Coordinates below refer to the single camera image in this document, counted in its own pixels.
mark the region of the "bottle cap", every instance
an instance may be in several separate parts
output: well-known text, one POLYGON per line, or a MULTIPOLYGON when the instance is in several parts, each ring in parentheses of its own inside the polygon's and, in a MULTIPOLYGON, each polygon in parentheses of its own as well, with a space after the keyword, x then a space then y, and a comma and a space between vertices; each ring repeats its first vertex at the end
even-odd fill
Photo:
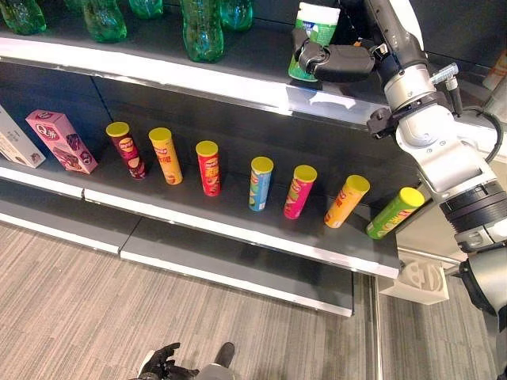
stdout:
POLYGON ((425 202, 425 197, 415 188, 402 188, 399 191, 399 197, 411 207, 420 207, 425 202))
POLYGON ((267 157, 256 157, 252 160, 252 169, 258 173, 269 173, 273 170, 273 161, 267 157))
POLYGON ((309 165, 299 165, 294 169, 294 178, 302 182, 313 182, 317 178, 317 170, 309 165))
POLYGON ((200 156, 213 156, 219 152, 219 146, 216 145, 213 141, 201 141, 196 145, 196 152, 200 156))
POLYGON ((127 123, 123 121, 116 121, 115 123, 111 123, 105 129, 105 133, 107 133, 111 137, 121 137, 126 135, 130 131, 130 128, 127 123))
POLYGON ((349 186, 352 190, 365 194, 370 189, 370 183, 368 180, 362 176, 358 176, 353 174, 347 178, 345 182, 347 186, 349 186))
POLYGON ((171 131, 164 127, 152 129, 148 134, 151 141, 166 141, 171 140, 171 131))

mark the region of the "white box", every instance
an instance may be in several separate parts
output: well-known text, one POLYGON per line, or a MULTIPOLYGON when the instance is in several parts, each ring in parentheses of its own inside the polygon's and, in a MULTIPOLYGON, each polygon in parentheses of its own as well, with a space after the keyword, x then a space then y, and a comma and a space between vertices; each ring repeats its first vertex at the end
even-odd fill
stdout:
POLYGON ((0 153, 9 161, 31 168, 36 168, 46 159, 1 105, 0 153))

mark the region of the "black shoe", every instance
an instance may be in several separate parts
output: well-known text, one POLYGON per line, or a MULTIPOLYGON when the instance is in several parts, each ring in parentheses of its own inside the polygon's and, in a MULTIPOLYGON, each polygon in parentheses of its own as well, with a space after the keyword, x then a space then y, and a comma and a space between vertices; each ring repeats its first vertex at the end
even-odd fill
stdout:
POLYGON ((231 342, 225 343, 216 355, 215 363, 222 367, 229 368, 234 358, 234 345, 231 342))

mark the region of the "metal shelf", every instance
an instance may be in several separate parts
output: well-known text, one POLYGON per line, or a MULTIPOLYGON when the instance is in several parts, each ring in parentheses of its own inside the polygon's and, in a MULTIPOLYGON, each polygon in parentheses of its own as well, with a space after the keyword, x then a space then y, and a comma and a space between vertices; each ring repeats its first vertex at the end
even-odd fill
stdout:
POLYGON ((37 169, 0 161, 0 177, 8 180, 63 194, 57 186, 47 188, 46 180, 79 186, 92 202, 353 271, 398 275, 395 236, 374 241, 364 233, 371 219, 369 207, 360 205, 344 226, 333 230, 322 221, 332 202, 324 196, 311 196, 300 218, 292 221, 283 216, 285 187, 273 186, 266 209, 254 212, 247 205, 248 178, 226 173, 222 193, 210 198, 202 192, 195 167, 184 168, 184 180, 178 186, 166 184, 159 170, 155 166, 146 179, 133 180, 112 147, 91 175, 65 172, 53 157, 37 169))
POLYGON ((292 55, 290 25, 256 20, 248 32, 226 32, 225 56, 206 64, 187 58, 177 7, 152 21, 138 20, 125 10, 129 35, 117 44, 92 41, 80 17, 57 7, 49 14, 48 30, 34 36, 17 36, 0 26, 2 61, 111 78, 284 115, 338 120, 362 128, 372 112, 385 103, 376 75, 348 85, 292 81, 287 74, 292 55))
POLYGON ((140 217, 0 180, 0 221, 119 253, 140 217))
POLYGON ((153 219, 141 220, 120 256, 317 310, 353 314, 349 271, 153 219))

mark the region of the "pink box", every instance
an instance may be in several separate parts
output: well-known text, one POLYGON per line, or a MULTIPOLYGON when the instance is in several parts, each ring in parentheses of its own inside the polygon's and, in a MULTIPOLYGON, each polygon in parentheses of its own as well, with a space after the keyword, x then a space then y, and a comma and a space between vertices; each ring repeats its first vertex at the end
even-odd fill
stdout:
POLYGON ((90 174, 97 162, 63 113, 36 109, 26 121, 65 170, 90 174))

